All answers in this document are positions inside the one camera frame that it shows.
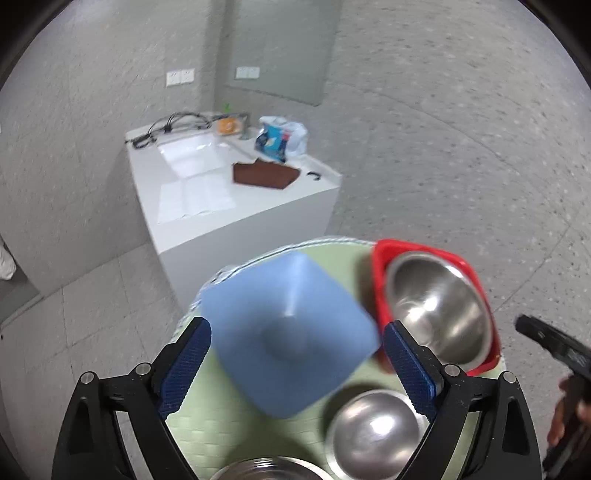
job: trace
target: black cable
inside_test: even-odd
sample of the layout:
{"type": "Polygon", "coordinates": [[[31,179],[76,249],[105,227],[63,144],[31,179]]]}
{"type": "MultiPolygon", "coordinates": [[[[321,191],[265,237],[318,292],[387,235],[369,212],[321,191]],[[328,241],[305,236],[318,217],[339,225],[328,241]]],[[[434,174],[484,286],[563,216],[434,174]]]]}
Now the black cable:
{"type": "Polygon", "coordinates": [[[125,143],[131,143],[135,149],[139,150],[141,148],[145,148],[148,145],[156,142],[156,136],[155,134],[158,132],[164,132],[164,133],[170,133],[173,130],[173,125],[178,122],[181,118],[185,118],[187,116],[193,116],[197,119],[197,121],[195,122],[195,128],[197,130],[207,130],[208,128],[211,128],[213,123],[212,120],[209,119],[208,117],[206,117],[205,115],[202,115],[200,113],[195,113],[195,112],[175,112],[172,115],[168,116],[168,117],[162,117],[159,118],[158,120],[156,120],[152,126],[150,128],[148,128],[148,131],[144,134],[144,135],[139,135],[135,138],[132,138],[130,140],[126,140],[125,143]],[[166,124],[163,127],[159,127],[156,130],[154,130],[154,127],[156,127],[156,125],[158,125],[160,122],[166,120],[166,124]]]}

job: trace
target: white cabinet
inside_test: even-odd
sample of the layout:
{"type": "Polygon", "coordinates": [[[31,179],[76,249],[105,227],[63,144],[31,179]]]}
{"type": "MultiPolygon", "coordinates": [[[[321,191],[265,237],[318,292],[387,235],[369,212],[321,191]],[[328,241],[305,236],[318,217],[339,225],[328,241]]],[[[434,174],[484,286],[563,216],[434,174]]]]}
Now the white cabinet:
{"type": "MultiPolygon", "coordinates": [[[[126,138],[137,137],[147,129],[133,130],[126,138]]],[[[167,142],[174,140],[175,135],[167,134],[167,142]]],[[[250,140],[224,137],[223,142],[235,150],[234,155],[225,158],[242,163],[253,163],[257,157],[266,160],[254,150],[255,135],[253,131],[250,140]]],[[[158,223],[162,185],[186,179],[180,178],[171,163],[165,161],[158,145],[136,150],[127,143],[127,150],[152,242],[183,310],[221,268],[244,263],[282,245],[324,235],[342,181],[339,173],[304,155],[288,163],[299,168],[301,174],[285,190],[229,181],[234,208],[158,223]],[[321,178],[318,180],[317,175],[308,172],[319,173],[321,178]]],[[[232,166],[226,164],[216,171],[231,178],[232,166]]]]}

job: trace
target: brown towel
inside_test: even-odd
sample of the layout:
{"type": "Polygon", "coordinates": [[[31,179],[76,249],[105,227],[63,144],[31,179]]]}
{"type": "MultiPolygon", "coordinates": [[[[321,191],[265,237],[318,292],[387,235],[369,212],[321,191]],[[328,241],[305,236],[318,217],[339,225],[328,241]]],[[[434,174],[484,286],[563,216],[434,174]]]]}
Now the brown towel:
{"type": "Polygon", "coordinates": [[[257,158],[254,163],[235,163],[235,183],[283,190],[300,176],[297,168],[257,158]]]}

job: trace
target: stainless steel bowl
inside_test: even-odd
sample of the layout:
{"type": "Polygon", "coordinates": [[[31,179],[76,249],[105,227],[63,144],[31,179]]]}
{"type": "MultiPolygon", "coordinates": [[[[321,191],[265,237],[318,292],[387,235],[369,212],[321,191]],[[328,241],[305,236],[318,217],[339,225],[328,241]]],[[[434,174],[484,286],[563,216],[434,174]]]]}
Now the stainless steel bowl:
{"type": "Polygon", "coordinates": [[[395,478],[419,444],[427,419],[394,390],[370,390],[345,404],[330,424],[326,459],[342,480],[395,478]]]}
{"type": "Polygon", "coordinates": [[[217,472],[211,480],[333,480],[322,468],[289,457],[256,458],[236,462],[217,472]]]}
{"type": "Polygon", "coordinates": [[[464,371],[491,350],[492,319],[472,282],[454,265],[425,252],[408,252],[388,266],[386,297],[392,315],[442,364],[464,371]]]}

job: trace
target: blue plastic bowl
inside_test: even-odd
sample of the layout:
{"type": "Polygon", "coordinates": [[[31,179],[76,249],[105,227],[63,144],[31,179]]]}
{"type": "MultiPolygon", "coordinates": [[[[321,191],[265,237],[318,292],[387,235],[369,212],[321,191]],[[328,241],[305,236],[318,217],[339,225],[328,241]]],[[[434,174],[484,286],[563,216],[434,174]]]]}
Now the blue plastic bowl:
{"type": "Polygon", "coordinates": [[[226,372],[276,418],[337,389],[380,346],[374,320],[301,252],[207,288],[200,308],[226,372]]]}

